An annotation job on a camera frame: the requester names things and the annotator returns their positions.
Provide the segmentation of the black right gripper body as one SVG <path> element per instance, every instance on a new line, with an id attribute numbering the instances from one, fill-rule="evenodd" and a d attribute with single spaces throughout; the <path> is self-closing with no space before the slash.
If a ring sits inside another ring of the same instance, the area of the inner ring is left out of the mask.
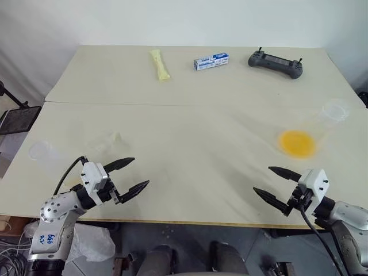
<path id="1" fill-rule="evenodd" d="M 293 209 L 306 211 L 312 202 L 313 191 L 303 184 L 298 184 L 292 192 L 285 213 L 290 213 Z"/>

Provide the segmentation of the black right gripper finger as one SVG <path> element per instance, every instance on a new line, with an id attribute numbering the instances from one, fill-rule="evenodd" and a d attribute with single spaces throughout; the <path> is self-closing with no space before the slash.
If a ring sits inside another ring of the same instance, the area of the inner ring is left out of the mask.
<path id="1" fill-rule="evenodd" d="M 294 182 L 298 182 L 299 179 L 301 178 L 301 174 L 286 168 L 269 166 L 268 169 L 277 174 L 278 176 Z"/>
<path id="2" fill-rule="evenodd" d="M 260 198 L 262 200 L 264 200 L 264 202 L 266 202 L 269 205 L 273 206 L 274 208 L 278 209 L 284 215 L 286 214 L 286 211 L 288 209 L 288 206 L 285 203 L 283 203 L 280 200 L 278 200 L 275 195 L 273 195 L 273 194 L 271 194 L 271 193 L 269 193 L 269 192 L 267 192 L 265 190 L 256 188 L 256 187 L 253 187 L 253 190 L 254 190 L 254 192 L 256 192 L 256 194 L 258 196 L 260 196 Z"/>

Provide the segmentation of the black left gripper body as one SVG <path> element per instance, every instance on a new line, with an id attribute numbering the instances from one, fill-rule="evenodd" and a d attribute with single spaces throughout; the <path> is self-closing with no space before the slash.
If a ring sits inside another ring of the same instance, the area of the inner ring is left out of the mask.
<path id="1" fill-rule="evenodd" d="M 108 202 L 110 200 L 115 204 L 119 204 L 119 196 L 120 194 L 118 193 L 109 174 L 106 178 L 102 178 L 100 183 L 97 184 L 97 205 L 102 205 L 104 202 Z"/>

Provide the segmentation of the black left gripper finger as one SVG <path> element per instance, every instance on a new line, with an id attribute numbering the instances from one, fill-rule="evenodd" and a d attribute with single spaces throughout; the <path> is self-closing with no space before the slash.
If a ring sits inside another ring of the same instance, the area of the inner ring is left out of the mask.
<path id="1" fill-rule="evenodd" d="M 129 200 L 133 199 L 138 194 L 140 194 L 147 187 L 149 183 L 150 181 L 146 180 L 144 182 L 134 185 L 125 194 L 118 196 L 118 202 L 121 204 L 124 204 L 128 202 Z"/>
<path id="2" fill-rule="evenodd" d="M 122 159 L 118 159 L 115 160 L 107 165 L 105 165 L 103 167 L 103 169 L 106 171 L 106 173 L 110 173 L 114 170 L 120 170 L 124 167 L 126 167 L 127 165 L 129 165 L 130 163 L 132 163 L 135 160 L 135 158 L 129 157 L 129 158 L 122 158 Z"/>

